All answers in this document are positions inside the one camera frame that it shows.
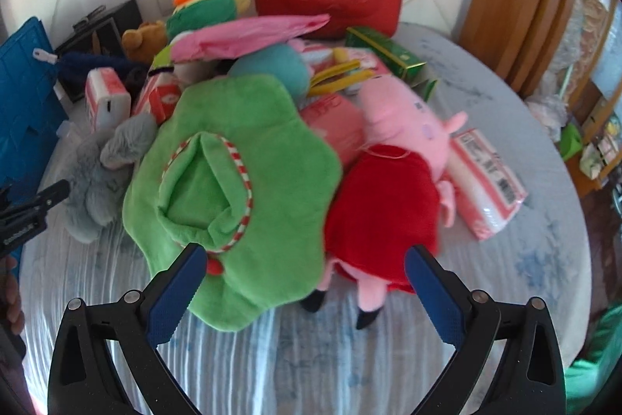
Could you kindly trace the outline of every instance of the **green and gold box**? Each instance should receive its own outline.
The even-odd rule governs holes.
[[[397,44],[391,38],[369,27],[348,27],[346,29],[345,46],[369,48],[378,55],[380,60],[397,77],[403,79],[411,87],[415,87],[423,77],[418,77],[425,62],[412,52]]]

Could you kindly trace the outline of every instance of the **pig arm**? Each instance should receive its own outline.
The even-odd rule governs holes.
[[[456,218],[456,199],[453,193],[453,185],[446,180],[440,180],[436,184],[440,194],[441,220],[445,227],[451,227]]]

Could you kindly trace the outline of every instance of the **gray plush toy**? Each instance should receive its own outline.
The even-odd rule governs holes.
[[[76,240],[91,243],[120,215],[133,164],[148,152],[156,135],[156,120],[141,113],[116,130],[91,134],[71,154],[60,178],[71,185],[64,201],[65,228]]]

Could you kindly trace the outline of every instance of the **human hand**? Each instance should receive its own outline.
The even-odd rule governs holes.
[[[17,261],[11,257],[6,258],[6,287],[5,298],[7,302],[6,318],[10,322],[10,330],[13,334],[18,335],[24,330],[26,318],[22,311],[22,298],[19,294],[19,285],[17,279],[9,271],[17,266]]]

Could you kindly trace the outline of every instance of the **umbrella handle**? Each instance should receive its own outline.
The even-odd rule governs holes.
[[[58,55],[54,55],[53,53],[49,53],[46,52],[45,50],[42,50],[40,48],[35,48],[34,50],[32,50],[32,56],[40,61],[40,62],[47,62],[48,64],[51,64],[52,66],[56,64],[56,62],[58,62]]]

